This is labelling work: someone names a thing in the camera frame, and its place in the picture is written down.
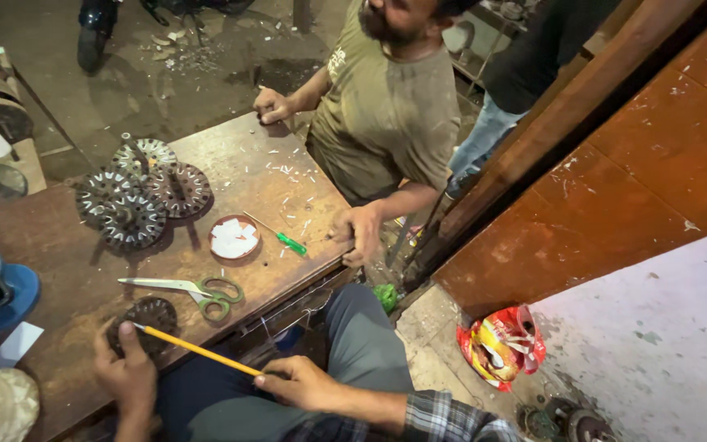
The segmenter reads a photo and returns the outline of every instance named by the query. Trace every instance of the scissors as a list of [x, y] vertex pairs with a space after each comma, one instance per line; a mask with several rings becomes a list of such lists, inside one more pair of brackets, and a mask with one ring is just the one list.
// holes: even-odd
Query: scissors
[[[210, 282], [220, 281], [236, 288], [236, 296], [229, 296], [221, 290], [209, 286]], [[160, 287], [162, 289], [185, 290], [190, 293], [192, 300], [198, 304], [201, 315], [212, 322], [220, 321], [230, 309], [228, 303], [236, 303], [244, 297], [244, 290], [227, 277], [212, 276], [198, 282], [179, 281], [175, 279], [157, 279], [153, 277], [122, 277], [119, 282], [123, 284], [133, 284], [135, 286]]]

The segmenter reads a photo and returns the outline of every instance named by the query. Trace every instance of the green screwdriver handle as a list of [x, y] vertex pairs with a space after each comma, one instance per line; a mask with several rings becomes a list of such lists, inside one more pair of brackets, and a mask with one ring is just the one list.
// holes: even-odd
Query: green screwdriver handle
[[291, 250], [294, 252], [297, 252], [299, 255], [304, 255], [307, 253], [307, 247], [302, 246], [298, 242], [290, 239], [289, 237], [285, 236], [285, 234], [277, 234], [277, 239], [283, 242], [286, 246], [289, 246]]

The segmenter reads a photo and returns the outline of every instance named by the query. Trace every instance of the red plastic bag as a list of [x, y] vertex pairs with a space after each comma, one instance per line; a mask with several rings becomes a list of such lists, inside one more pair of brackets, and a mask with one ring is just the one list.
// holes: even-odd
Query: red plastic bag
[[469, 329], [457, 326], [457, 345], [479, 376], [502, 392], [511, 391], [520, 371], [536, 372], [547, 353], [527, 305], [498, 310]]

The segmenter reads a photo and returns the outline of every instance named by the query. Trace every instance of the workbench surface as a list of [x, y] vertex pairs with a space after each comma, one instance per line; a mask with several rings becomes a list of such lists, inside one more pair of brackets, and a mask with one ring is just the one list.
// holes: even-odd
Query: workbench surface
[[[40, 301], [27, 321], [45, 332], [17, 365], [40, 388], [40, 417], [28, 440], [59, 437], [110, 404], [111, 397], [93, 376], [92, 339], [133, 299], [153, 294], [169, 300], [178, 313], [179, 336], [205, 345], [338, 266], [339, 257], [351, 248], [314, 241], [328, 233], [335, 214], [348, 204], [284, 124], [261, 126], [250, 113], [170, 146], [179, 161], [208, 176], [214, 199], [202, 216], [169, 221], [160, 241], [140, 252], [123, 256], [106, 248], [95, 230], [80, 223], [74, 190], [67, 186], [0, 206], [0, 253], [5, 262], [31, 267], [43, 284]], [[293, 167], [290, 175], [272, 169], [280, 165]], [[284, 250], [260, 225], [261, 242], [249, 256], [231, 261], [212, 255], [207, 239], [212, 224], [242, 210], [299, 242], [313, 241], [307, 243], [307, 255]], [[312, 221], [301, 235], [308, 219]], [[218, 324], [206, 322], [186, 292], [141, 289], [116, 281], [135, 276], [197, 281], [220, 275], [223, 267], [225, 276], [238, 282], [245, 295], [231, 304], [229, 315]], [[8, 333], [0, 334], [0, 342]], [[175, 363], [185, 353], [172, 346], [159, 357], [158, 367]]]

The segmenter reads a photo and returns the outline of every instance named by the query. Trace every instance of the olive green t-shirt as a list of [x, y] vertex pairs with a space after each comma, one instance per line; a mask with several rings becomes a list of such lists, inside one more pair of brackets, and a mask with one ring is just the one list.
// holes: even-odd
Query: olive green t-shirt
[[417, 61], [389, 58], [362, 32], [360, 3], [348, 7], [329, 56], [332, 86], [308, 151], [351, 205], [392, 194], [403, 178], [442, 190], [459, 129], [449, 56], [441, 49]]

